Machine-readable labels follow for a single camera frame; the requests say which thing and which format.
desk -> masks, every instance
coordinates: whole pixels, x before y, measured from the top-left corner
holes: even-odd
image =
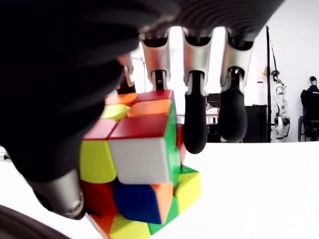
[[[187,154],[185,164],[202,174],[202,197],[151,239],[318,239],[318,146],[210,143]],[[86,218],[40,206],[11,163],[0,162],[0,192],[0,204],[73,239],[101,238]]]

robotic hand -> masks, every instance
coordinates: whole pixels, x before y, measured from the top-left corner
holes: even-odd
[[[218,26],[226,27],[220,133],[228,141],[241,140],[247,127],[244,88],[254,39],[282,2],[1,2],[0,108],[6,115],[0,118],[0,145],[45,208],[82,218],[82,138],[103,112],[105,96],[114,89],[119,94],[134,91],[127,54],[140,40],[154,90],[167,88],[168,30],[173,25],[183,27],[184,35],[186,148],[199,153],[206,143],[204,87],[212,32]]]

humanoid robot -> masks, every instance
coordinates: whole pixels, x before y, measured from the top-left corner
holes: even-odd
[[[287,115],[286,110],[288,103],[285,99],[286,88],[282,81],[278,79],[279,71],[272,72],[274,81],[276,82],[274,86],[274,95],[276,99],[276,142],[285,142],[289,130],[290,130],[290,117]]]

